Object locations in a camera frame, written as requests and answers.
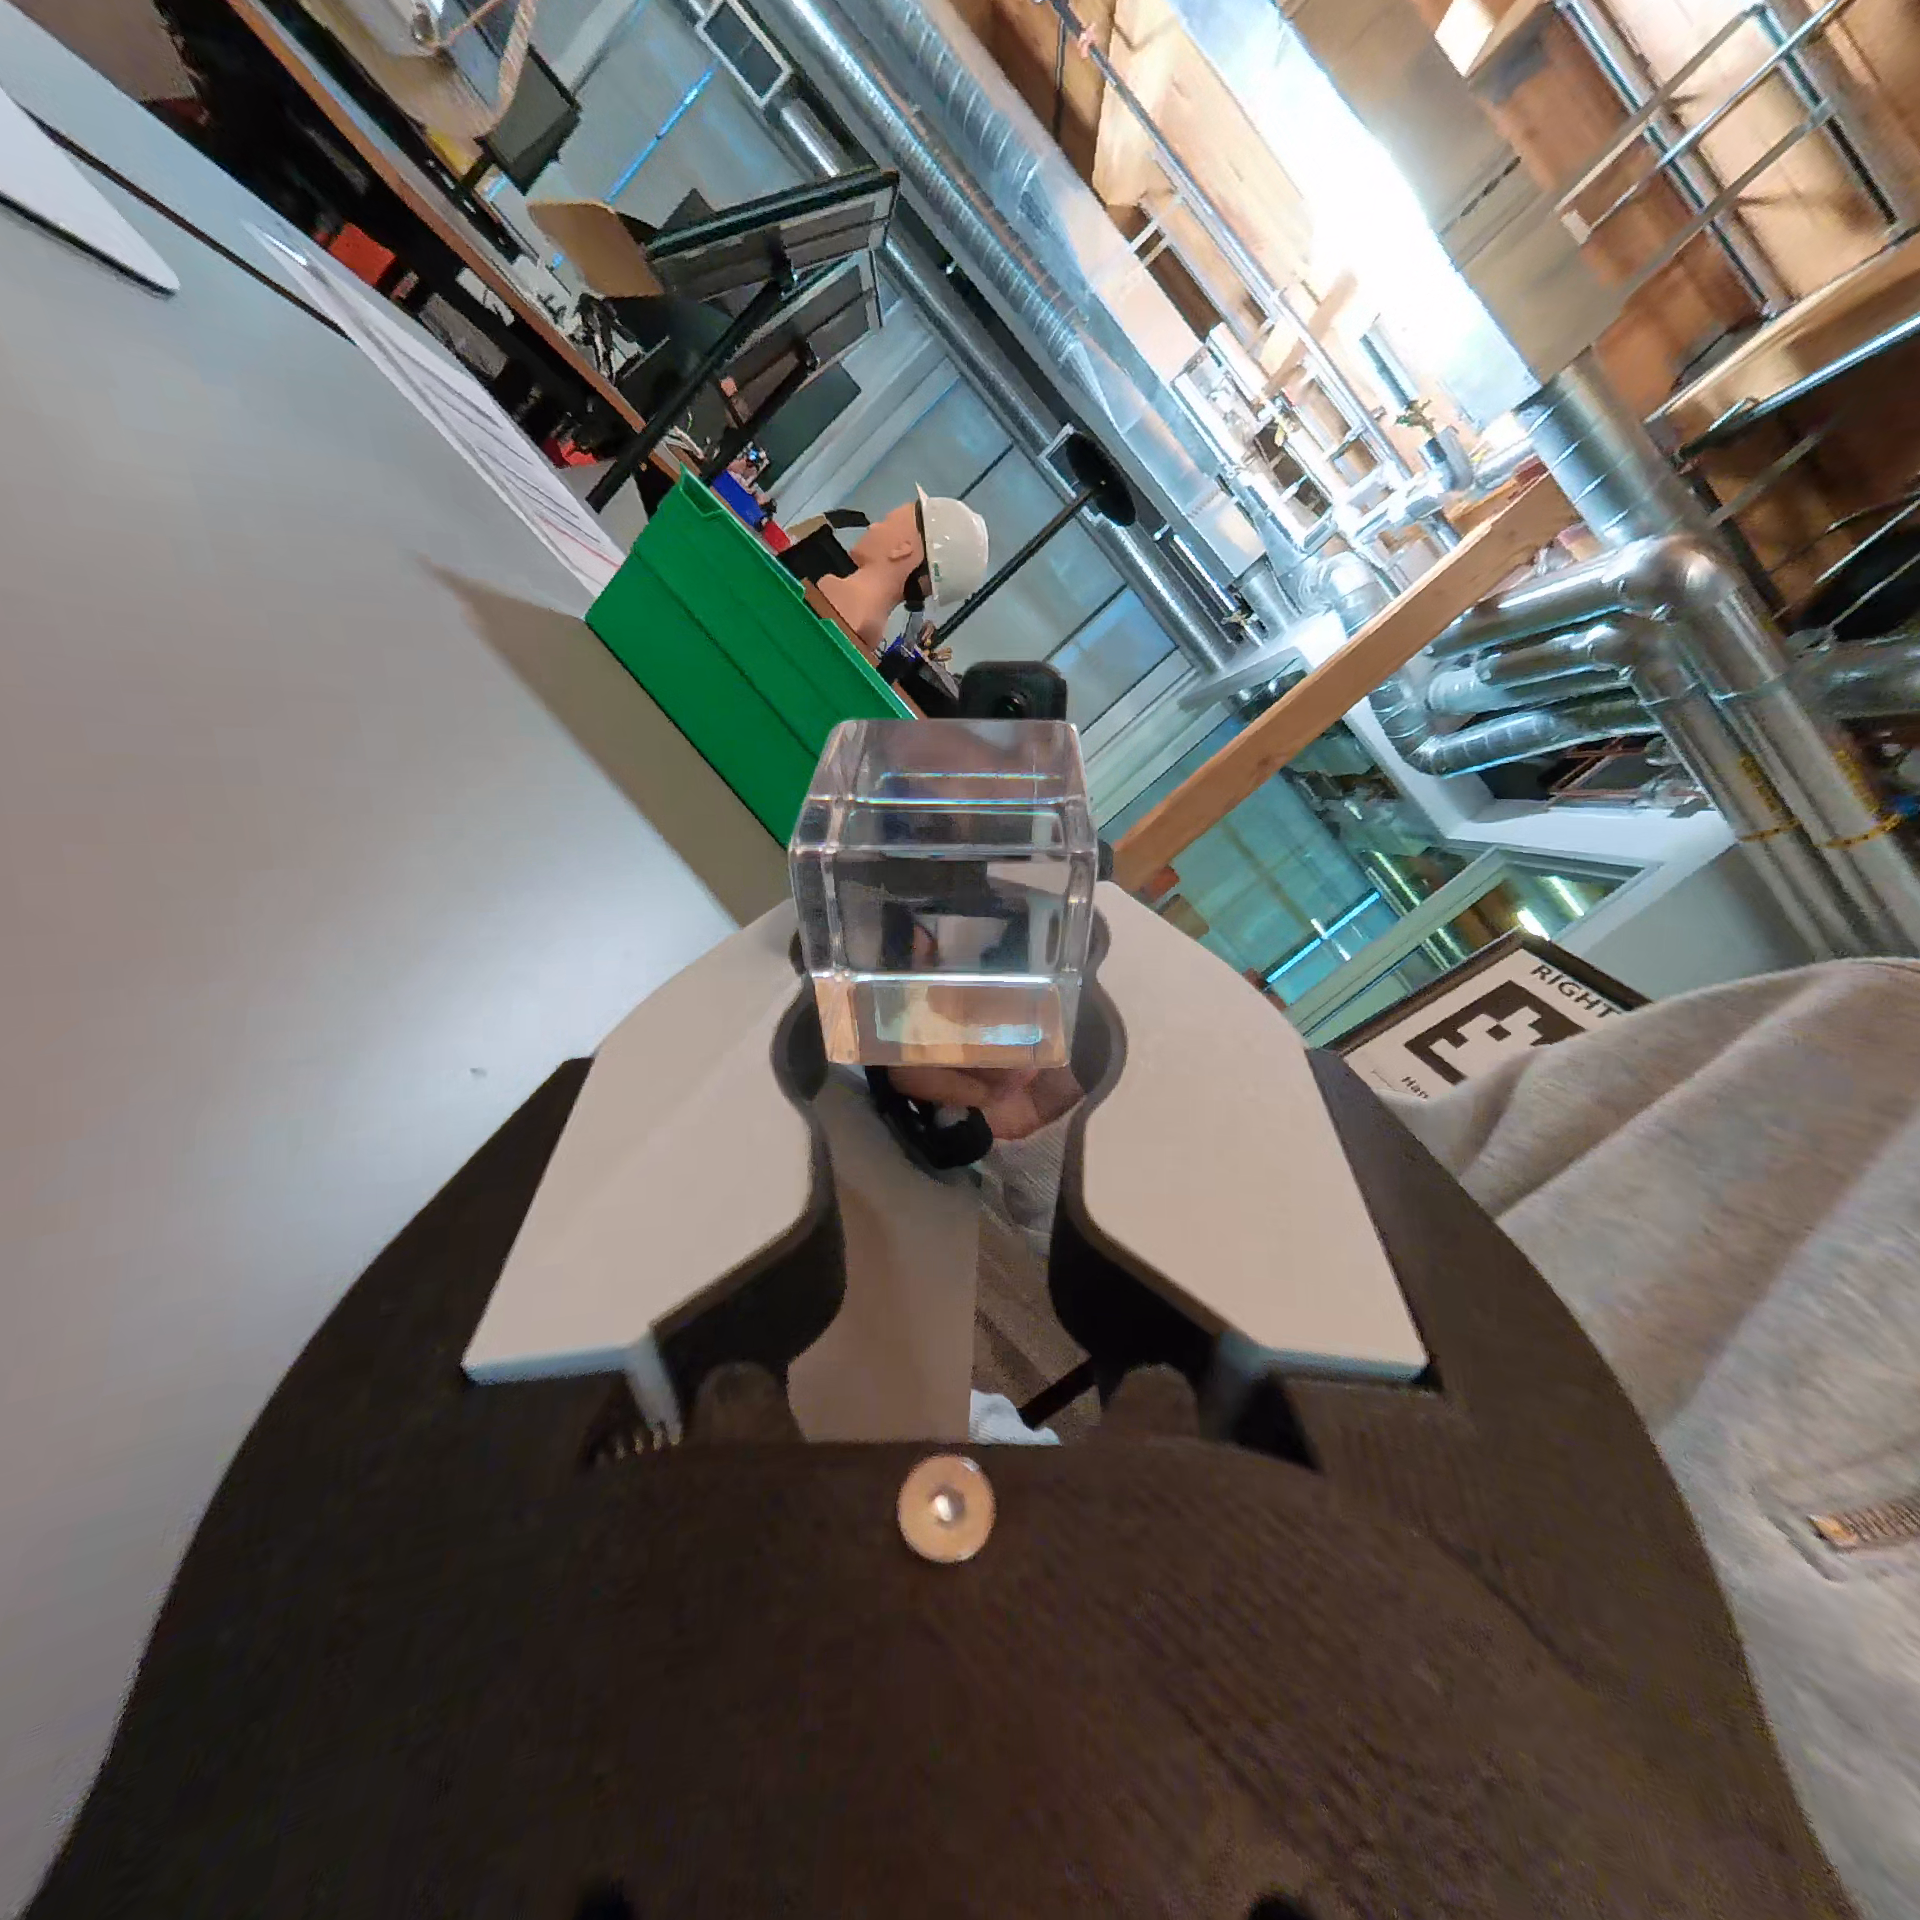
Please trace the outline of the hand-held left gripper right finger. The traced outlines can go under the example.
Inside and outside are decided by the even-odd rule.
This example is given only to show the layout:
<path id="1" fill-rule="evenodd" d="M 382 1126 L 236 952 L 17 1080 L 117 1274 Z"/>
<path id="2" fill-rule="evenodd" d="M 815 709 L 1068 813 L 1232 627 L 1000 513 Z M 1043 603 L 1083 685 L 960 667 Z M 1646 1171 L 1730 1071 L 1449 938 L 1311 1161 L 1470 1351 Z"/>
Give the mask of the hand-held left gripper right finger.
<path id="1" fill-rule="evenodd" d="M 1428 1341 L 1311 1046 L 1207 948 L 1098 887 L 1049 1293 L 1102 1401 L 1178 1373 L 1205 1411 L 1288 1386 L 1416 1390 Z"/>

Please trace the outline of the clear acrylic cube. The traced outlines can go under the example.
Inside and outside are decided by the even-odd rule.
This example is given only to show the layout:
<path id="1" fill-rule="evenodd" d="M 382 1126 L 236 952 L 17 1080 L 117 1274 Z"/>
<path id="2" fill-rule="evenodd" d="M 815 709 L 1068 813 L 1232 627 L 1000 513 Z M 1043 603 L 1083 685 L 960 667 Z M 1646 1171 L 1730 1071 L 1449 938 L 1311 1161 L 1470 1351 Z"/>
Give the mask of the clear acrylic cube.
<path id="1" fill-rule="evenodd" d="M 828 1065 L 1066 1067 L 1098 834 L 1068 719 L 852 719 L 791 837 Z"/>

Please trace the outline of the grey desk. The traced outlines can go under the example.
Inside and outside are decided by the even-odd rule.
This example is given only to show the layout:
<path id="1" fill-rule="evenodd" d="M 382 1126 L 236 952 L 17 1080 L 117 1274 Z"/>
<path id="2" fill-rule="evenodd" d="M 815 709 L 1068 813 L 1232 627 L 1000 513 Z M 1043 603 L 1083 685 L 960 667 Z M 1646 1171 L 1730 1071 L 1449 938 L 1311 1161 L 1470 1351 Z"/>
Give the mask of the grey desk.
<path id="1" fill-rule="evenodd" d="M 783 850 L 273 220 L 5 6 L 181 279 L 5 214 L 5 1916 L 339 1298 Z"/>

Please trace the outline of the person's right hand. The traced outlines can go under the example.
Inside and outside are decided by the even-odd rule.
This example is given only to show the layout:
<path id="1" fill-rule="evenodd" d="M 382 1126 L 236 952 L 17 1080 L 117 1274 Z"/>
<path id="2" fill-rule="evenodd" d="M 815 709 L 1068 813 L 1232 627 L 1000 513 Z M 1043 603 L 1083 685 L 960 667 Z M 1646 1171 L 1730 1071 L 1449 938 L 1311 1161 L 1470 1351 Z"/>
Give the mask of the person's right hand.
<path id="1" fill-rule="evenodd" d="M 903 1149 L 931 1177 L 957 1177 L 995 1144 L 1036 1137 L 1082 1100 L 1072 1067 L 882 1067 L 875 1104 Z"/>

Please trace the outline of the white hard hat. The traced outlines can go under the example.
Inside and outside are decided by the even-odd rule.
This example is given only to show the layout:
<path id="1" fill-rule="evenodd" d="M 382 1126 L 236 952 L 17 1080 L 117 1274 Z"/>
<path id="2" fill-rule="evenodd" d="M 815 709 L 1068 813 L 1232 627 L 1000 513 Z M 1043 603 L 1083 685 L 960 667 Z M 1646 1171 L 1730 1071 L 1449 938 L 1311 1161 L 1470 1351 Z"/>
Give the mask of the white hard hat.
<path id="1" fill-rule="evenodd" d="M 990 578 L 990 529 L 962 500 L 917 490 L 922 562 L 907 576 L 907 610 L 955 610 Z"/>

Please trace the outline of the mannequin head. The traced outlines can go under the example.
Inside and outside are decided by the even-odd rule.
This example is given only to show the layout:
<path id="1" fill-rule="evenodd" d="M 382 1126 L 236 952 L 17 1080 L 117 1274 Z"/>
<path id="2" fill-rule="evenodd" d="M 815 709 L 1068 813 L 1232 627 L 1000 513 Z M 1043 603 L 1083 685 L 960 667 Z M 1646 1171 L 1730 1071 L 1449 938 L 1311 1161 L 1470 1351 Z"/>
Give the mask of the mannequin head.
<path id="1" fill-rule="evenodd" d="M 895 610 L 923 608 L 931 590 L 923 495 L 877 521 L 856 511 L 811 516 L 776 562 L 805 586 L 807 603 L 877 667 Z"/>

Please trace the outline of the green plastic bin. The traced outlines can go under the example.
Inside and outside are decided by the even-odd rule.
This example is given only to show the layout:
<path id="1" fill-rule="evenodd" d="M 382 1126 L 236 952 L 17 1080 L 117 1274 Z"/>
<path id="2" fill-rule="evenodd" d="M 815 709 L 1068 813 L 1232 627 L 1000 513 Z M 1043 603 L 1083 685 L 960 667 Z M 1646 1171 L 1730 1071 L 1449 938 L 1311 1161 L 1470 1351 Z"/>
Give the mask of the green plastic bin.
<path id="1" fill-rule="evenodd" d="M 832 727 L 911 714 L 699 477 L 674 484 L 585 620 L 776 842 Z"/>

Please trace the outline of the black white marker tag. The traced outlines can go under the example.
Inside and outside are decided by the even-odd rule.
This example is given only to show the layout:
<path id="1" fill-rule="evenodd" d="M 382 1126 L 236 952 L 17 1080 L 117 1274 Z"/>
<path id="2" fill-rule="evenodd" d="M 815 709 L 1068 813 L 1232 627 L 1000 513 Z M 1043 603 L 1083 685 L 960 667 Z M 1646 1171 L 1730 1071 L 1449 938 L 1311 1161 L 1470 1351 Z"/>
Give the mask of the black white marker tag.
<path id="1" fill-rule="evenodd" d="M 1433 1100 L 1643 1007 L 1643 992 L 1572 952 L 1507 935 L 1329 1047 L 1376 1091 Z"/>

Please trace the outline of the wooden beam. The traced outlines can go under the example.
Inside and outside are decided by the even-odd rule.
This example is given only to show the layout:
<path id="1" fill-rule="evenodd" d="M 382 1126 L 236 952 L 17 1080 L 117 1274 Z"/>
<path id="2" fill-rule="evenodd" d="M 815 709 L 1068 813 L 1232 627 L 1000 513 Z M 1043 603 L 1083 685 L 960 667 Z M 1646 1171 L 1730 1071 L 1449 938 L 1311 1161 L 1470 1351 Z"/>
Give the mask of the wooden beam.
<path id="1" fill-rule="evenodd" d="M 1547 477 L 1532 477 L 1500 513 L 1480 524 L 1440 565 L 1376 614 L 1325 662 L 1282 694 L 1232 746 L 1214 751 L 1165 801 L 1140 815 L 1114 842 L 1114 881 L 1142 896 L 1178 851 L 1218 825 L 1239 805 L 1260 790 L 1319 735 L 1366 706 L 1396 681 L 1442 627 L 1474 610 L 1547 549 L 1576 513 Z"/>

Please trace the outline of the tan chair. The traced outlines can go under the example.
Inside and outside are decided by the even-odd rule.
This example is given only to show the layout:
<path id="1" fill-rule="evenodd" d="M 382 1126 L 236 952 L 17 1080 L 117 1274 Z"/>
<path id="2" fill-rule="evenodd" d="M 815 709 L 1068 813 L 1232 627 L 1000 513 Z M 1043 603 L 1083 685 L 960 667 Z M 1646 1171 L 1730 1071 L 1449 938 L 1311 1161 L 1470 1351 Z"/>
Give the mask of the tan chair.
<path id="1" fill-rule="evenodd" d="M 598 198 L 528 198 L 527 214 L 596 298 L 637 302 L 667 294 L 650 263 L 650 241 L 658 238 L 650 223 Z"/>

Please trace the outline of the printed paper sheet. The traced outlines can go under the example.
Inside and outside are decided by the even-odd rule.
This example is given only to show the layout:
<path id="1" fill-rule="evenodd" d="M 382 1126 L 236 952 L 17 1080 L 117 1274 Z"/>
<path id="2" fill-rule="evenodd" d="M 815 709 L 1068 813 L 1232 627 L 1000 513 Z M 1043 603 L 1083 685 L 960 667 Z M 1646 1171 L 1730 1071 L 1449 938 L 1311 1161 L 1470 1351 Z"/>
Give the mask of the printed paper sheet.
<path id="1" fill-rule="evenodd" d="M 532 439 L 501 408 L 464 364 L 392 302 L 374 294 L 306 238 L 281 238 L 247 223 L 302 298 L 321 310 L 396 393 L 460 454 L 460 460 L 514 511 L 514 516 L 598 597 L 620 565 L 620 549 L 572 494 Z"/>

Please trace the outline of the silver pipe bundle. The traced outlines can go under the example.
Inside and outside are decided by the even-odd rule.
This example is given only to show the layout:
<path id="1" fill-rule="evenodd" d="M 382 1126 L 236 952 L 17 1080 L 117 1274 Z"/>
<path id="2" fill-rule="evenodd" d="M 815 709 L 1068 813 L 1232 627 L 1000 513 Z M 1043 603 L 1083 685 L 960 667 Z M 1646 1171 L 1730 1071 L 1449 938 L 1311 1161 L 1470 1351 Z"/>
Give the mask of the silver pipe bundle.
<path id="1" fill-rule="evenodd" d="M 1831 956 L 1918 956 L 1918 857 L 1881 783 L 1790 662 L 1705 505 L 1580 353 L 1519 423 L 1601 553 L 1488 597 L 1431 642 L 1477 661 L 1610 627 L 1606 667 L 1713 805 L 1795 931 Z"/>

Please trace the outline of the person's grey hoodie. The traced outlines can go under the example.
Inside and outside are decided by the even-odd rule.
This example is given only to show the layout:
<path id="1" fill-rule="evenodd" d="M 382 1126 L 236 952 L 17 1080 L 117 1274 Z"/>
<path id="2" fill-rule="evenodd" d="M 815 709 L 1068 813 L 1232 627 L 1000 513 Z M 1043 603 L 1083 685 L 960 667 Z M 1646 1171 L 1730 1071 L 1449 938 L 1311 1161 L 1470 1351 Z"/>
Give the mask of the person's grey hoodie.
<path id="1" fill-rule="evenodd" d="M 1651 1430 L 1855 1906 L 1918 1916 L 1918 1206 L 1470 1190 Z"/>

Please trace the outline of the white flat panel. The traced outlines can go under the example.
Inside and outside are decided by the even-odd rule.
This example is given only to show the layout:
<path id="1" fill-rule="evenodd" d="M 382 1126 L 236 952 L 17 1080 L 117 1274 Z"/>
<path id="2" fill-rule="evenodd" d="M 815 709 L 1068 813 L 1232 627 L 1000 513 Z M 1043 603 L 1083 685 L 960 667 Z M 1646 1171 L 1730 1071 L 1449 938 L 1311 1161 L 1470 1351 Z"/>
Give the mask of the white flat panel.
<path id="1" fill-rule="evenodd" d="M 175 298 L 175 272 L 122 220 L 77 165 L 5 93 L 5 207 L 73 247 Z"/>

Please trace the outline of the silver air duct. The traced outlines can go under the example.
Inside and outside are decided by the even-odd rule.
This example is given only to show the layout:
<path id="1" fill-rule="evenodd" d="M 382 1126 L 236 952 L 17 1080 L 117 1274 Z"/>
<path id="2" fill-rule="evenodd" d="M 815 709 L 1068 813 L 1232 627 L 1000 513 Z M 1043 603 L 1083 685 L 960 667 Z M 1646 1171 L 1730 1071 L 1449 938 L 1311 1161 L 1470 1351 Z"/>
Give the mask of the silver air duct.
<path id="1" fill-rule="evenodd" d="M 1189 537 L 1232 580 L 1254 565 L 1224 458 L 1177 393 L 1195 330 L 957 5 L 756 5 L 756 17 L 856 145 L 895 166 L 1029 366 L 1123 466 L 1147 524 Z"/>

